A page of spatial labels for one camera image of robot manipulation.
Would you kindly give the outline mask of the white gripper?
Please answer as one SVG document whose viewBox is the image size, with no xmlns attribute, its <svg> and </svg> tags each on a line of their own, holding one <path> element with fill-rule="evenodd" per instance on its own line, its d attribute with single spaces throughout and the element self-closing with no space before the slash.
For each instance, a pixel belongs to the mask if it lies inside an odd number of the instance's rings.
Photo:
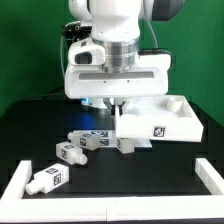
<svg viewBox="0 0 224 224">
<path fill-rule="evenodd" d="M 101 66 L 68 65 L 65 93 L 71 99 L 107 98 L 106 106 L 115 113 L 113 98 L 124 97 L 119 110 L 124 112 L 130 97 L 160 96 L 168 92 L 168 70 L 171 56 L 166 53 L 140 55 L 137 63 L 123 73 L 108 73 Z"/>
</svg>

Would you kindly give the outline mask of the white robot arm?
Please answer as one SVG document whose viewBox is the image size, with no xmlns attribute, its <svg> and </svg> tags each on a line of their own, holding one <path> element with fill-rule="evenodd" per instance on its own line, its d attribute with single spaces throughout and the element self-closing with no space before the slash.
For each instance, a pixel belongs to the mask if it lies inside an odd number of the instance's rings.
<svg viewBox="0 0 224 224">
<path fill-rule="evenodd" d="M 139 21 L 168 21 L 185 0 L 69 0 L 76 41 L 68 50 L 65 93 L 71 99 L 114 100 L 163 96 L 172 56 L 157 47 L 140 51 Z"/>
</svg>

